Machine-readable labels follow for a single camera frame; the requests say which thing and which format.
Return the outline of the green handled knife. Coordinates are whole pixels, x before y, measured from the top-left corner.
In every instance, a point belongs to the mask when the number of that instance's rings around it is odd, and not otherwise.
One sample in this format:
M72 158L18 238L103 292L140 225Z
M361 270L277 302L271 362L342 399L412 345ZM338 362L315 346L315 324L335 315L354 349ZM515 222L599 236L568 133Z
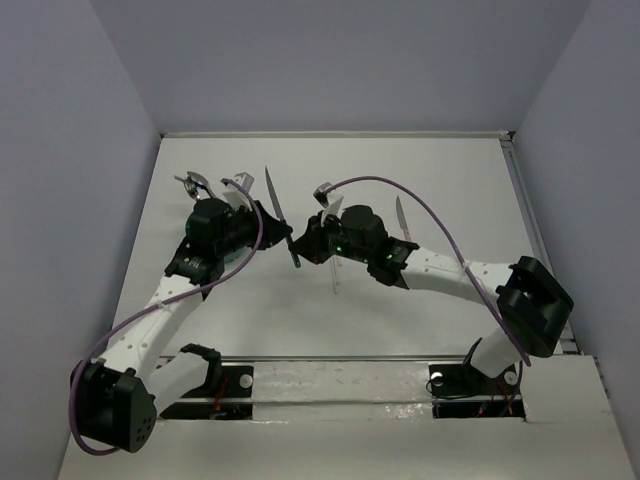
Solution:
M272 202L272 206L274 209L274 212L276 214L276 217L281 221L281 222L286 222L285 220L285 216L284 213L282 211L282 207L281 204L279 202L269 169L267 166L264 167L264 172L265 172L265 180L266 180L266 185L267 185L267 190L269 193L269 197L271 199ZM292 259L292 262L294 264L294 266L296 268L300 268L301 267L301 261L299 259L299 257L294 253L294 252L290 252L290 256Z

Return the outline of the silver spoon pink handle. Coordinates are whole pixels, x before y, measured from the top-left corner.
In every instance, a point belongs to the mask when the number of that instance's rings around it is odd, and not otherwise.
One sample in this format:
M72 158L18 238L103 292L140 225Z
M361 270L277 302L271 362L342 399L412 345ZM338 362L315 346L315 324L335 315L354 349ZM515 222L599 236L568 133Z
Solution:
M216 198L210 182L204 175L195 171L188 171L187 176L198 188L204 190L210 198Z

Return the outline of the green handled fork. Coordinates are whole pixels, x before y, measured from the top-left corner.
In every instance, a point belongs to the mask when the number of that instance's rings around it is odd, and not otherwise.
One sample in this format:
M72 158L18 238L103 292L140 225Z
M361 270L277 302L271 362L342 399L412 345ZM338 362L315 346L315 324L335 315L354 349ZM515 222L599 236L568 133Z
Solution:
M181 177L181 176L175 175L174 179L183 185L187 195L192 200L194 201L200 200L200 196L198 193L198 189L199 189L198 184L190 176Z

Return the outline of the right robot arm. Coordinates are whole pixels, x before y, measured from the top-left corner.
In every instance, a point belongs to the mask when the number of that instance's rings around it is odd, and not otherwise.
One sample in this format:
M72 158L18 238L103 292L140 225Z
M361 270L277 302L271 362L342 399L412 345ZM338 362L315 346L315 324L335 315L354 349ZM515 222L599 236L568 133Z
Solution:
M465 261L391 236L383 220L364 205L339 216L320 212L290 251L319 265L342 257L366 265L377 282L479 303L497 314L498 326L477 340L460 368L462 384L482 392L519 361L551 357L574 301L536 258L513 264Z

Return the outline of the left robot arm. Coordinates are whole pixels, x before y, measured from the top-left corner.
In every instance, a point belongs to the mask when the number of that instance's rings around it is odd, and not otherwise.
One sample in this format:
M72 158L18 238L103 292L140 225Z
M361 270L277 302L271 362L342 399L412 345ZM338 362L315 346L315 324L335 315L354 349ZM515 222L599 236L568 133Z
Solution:
M149 303L106 334L72 373L69 421L84 452L135 453L176 400L192 391L218 395L225 389L221 355L213 348L190 343L165 366L159 358L211 290L230 279L226 257L269 249L291 233L258 201L239 207L220 199L195 203Z

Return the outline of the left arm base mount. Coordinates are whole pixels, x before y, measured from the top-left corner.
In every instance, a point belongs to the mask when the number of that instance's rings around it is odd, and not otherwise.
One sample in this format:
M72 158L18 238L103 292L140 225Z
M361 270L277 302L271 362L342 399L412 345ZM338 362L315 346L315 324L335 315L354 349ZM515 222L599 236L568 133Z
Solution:
M224 363L212 348L187 344L181 354L197 356L208 367L202 385L186 392L159 413L163 420L240 421L253 418L254 367Z

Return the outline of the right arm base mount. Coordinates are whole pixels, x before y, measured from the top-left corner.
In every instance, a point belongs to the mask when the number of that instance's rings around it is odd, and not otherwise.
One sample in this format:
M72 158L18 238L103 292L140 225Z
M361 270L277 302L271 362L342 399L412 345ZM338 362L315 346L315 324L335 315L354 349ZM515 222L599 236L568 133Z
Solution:
M471 365L475 347L461 363L437 364L430 369L425 389L434 400L436 419L524 418L521 394L523 362L487 377Z

